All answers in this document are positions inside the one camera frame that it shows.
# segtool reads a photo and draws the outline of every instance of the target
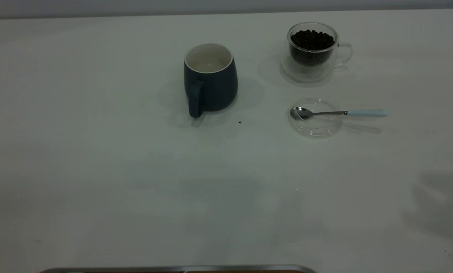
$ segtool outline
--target light blue spoon handle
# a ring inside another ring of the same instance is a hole
[[[388,116],[388,110],[372,109],[372,110],[349,110],[348,116]]]

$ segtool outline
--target spoon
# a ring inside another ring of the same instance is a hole
[[[377,116],[383,117],[388,116],[388,110],[383,109],[372,109],[372,110],[348,110],[348,111],[334,111],[334,112],[318,112],[313,113],[308,109],[302,107],[294,107],[290,109],[290,114],[295,118],[295,113],[302,118],[302,119],[309,119],[313,116],[317,115],[346,115],[346,116]]]

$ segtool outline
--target glass saucer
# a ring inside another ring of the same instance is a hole
[[[328,138],[339,131],[342,126],[340,115],[319,115],[303,119],[297,112],[291,114],[290,110],[293,107],[303,107],[313,113],[340,111],[340,109],[337,104],[323,97],[303,98],[292,105],[287,113],[288,121],[296,132],[308,138]]]

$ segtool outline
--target gray wall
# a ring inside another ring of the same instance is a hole
[[[453,0],[0,0],[0,18],[453,8]]]

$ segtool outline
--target double-walled glass cup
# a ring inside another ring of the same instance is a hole
[[[334,44],[323,50],[303,49],[294,44],[291,36],[306,30],[327,33],[334,39]],[[338,48],[345,48],[348,54],[339,58]],[[332,27],[316,22],[299,23],[287,33],[287,42],[282,52],[282,66],[287,74],[298,81],[316,82],[329,75],[334,67],[347,62],[352,55],[351,44],[339,42],[339,36]]]

